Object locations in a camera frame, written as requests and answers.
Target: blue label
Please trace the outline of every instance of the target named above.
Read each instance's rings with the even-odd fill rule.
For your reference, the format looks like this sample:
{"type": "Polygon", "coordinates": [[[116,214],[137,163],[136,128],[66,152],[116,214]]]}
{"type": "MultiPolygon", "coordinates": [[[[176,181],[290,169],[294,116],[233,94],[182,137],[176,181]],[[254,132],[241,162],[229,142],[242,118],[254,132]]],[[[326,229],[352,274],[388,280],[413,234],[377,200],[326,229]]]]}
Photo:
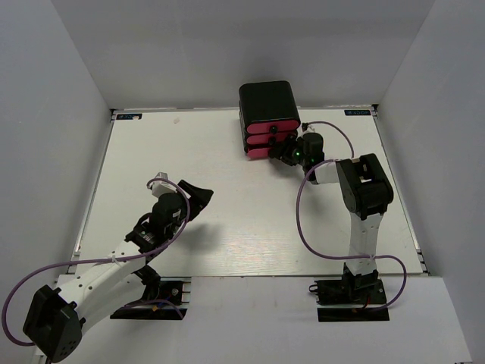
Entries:
{"type": "Polygon", "coordinates": [[[133,120],[137,118],[138,120],[142,118],[142,114],[118,114],[116,115],[116,120],[133,120]]]}
{"type": "Polygon", "coordinates": [[[347,116],[365,116],[371,115],[370,110],[344,110],[347,116]]]}

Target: white wall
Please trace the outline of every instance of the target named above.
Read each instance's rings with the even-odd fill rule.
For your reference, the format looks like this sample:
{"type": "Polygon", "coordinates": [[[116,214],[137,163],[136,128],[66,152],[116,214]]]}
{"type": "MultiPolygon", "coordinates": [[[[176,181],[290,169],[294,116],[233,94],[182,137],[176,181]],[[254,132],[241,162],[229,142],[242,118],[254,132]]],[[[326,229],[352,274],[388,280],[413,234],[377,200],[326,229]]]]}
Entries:
{"type": "Polygon", "coordinates": [[[485,363],[485,3],[436,0],[380,106],[380,131],[431,271],[485,363]]]}
{"type": "Polygon", "coordinates": [[[379,102],[433,0],[52,0],[111,108],[237,106],[291,82],[301,106],[379,102]]]}
{"type": "MultiPolygon", "coordinates": [[[[24,275],[68,260],[109,128],[110,112],[49,0],[15,0],[0,11],[0,302],[24,275]]],[[[18,337],[33,279],[8,321],[18,337]]],[[[0,335],[2,363],[31,349],[0,335]]]]}

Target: white table surface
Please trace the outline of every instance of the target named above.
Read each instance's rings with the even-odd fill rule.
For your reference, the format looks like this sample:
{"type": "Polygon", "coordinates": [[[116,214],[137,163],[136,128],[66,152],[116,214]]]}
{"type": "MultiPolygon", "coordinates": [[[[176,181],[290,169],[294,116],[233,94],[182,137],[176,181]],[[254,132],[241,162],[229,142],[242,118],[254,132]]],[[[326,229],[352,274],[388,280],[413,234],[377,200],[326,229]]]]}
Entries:
{"type": "MultiPolygon", "coordinates": [[[[383,279],[388,296],[401,278],[383,279]]],[[[470,361],[443,279],[410,278],[389,322],[318,322],[311,278],[194,278],[183,321],[105,319],[63,364],[470,361]]]]}
{"type": "MultiPolygon", "coordinates": [[[[325,120],[349,136],[357,156],[375,153],[394,186],[374,120],[343,110],[300,110],[302,121],[325,120]]],[[[328,158],[348,158],[349,147],[333,128],[316,125],[328,158]]],[[[214,190],[208,207],[180,240],[150,264],[162,276],[339,275],[342,262],[313,256],[296,230],[296,193],[301,167],[249,161],[243,152],[238,110],[146,112],[141,120],[115,121],[89,221],[81,259],[103,257],[123,241],[155,198],[146,181],[159,171],[214,190]]],[[[308,242],[329,255],[349,249],[350,217],[338,184],[308,184],[302,197],[308,242]]],[[[384,215],[378,254],[393,254],[409,273],[421,273],[415,244],[395,188],[384,215]]],[[[388,259],[381,274],[402,273],[388,259]]],[[[87,270],[86,265],[78,272],[87,270]]]]}

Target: black container with red stripe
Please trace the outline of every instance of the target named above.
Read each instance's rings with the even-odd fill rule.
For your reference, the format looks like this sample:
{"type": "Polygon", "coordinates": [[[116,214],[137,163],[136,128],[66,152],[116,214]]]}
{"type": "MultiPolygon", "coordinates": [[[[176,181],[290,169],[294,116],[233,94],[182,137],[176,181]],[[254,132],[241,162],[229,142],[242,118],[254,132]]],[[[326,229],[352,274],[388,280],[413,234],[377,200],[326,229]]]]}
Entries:
{"type": "Polygon", "coordinates": [[[244,152],[266,158],[287,135],[298,134],[300,117],[287,81],[246,83],[239,88],[239,119],[244,152]]]}

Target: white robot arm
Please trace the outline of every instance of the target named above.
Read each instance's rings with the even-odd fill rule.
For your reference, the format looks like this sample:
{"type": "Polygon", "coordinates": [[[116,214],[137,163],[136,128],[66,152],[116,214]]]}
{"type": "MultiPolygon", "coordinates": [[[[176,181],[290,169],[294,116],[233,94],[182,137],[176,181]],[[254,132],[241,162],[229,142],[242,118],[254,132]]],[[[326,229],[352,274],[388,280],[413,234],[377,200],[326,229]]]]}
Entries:
{"type": "MultiPolygon", "coordinates": [[[[166,174],[157,177],[167,179],[166,174]]],[[[55,289],[45,285],[34,294],[23,332],[51,362],[68,357],[104,317],[166,287],[167,282],[148,263],[164,250],[184,221],[193,220],[207,206],[213,194],[184,180],[178,187],[190,195],[189,206],[181,193],[154,182],[149,188],[158,201],[111,251],[112,262],[94,265],[55,289]]]]}

